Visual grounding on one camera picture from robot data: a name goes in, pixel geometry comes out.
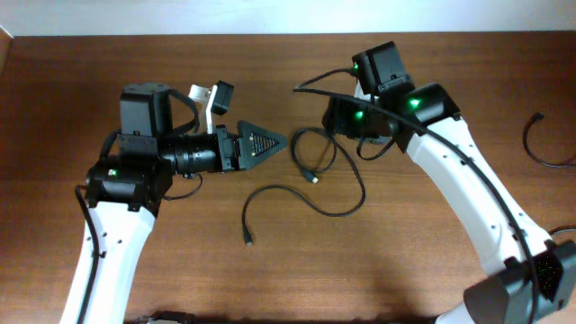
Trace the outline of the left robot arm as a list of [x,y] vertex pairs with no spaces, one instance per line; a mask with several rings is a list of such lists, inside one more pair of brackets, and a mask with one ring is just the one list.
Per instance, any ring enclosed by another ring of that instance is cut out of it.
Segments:
[[85,218],[82,248],[61,322],[121,323],[140,254],[174,176],[250,170],[287,138],[247,121],[230,133],[212,121],[230,108],[234,87],[126,85],[121,126],[105,140],[86,182],[75,189]]

